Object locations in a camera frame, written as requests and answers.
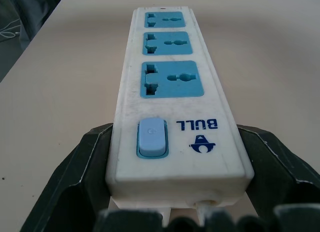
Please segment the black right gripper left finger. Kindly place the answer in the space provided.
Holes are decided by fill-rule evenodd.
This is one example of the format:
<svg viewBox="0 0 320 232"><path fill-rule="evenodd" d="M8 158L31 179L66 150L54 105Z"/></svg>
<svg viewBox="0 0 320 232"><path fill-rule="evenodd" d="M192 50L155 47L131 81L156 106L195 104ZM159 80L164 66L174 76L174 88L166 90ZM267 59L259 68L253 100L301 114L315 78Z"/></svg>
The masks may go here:
<svg viewBox="0 0 320 232"><path fill-rule="evenodd" d="M92 231L109 205L105 172L113 124L87 132L51 175L21 231Z"/></svg>

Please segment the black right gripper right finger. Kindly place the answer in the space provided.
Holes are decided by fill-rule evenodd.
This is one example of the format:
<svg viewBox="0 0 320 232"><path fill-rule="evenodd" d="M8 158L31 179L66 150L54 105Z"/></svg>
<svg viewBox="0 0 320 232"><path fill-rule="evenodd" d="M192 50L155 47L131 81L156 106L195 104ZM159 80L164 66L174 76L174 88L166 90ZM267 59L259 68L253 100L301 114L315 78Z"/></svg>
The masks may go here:
<svg viewBox="0 0 320 232"><path fill-rule="evenodd" d="M319 231L320 175L273 133L238 125L254 170L246 193L269 231Z"/></svg>

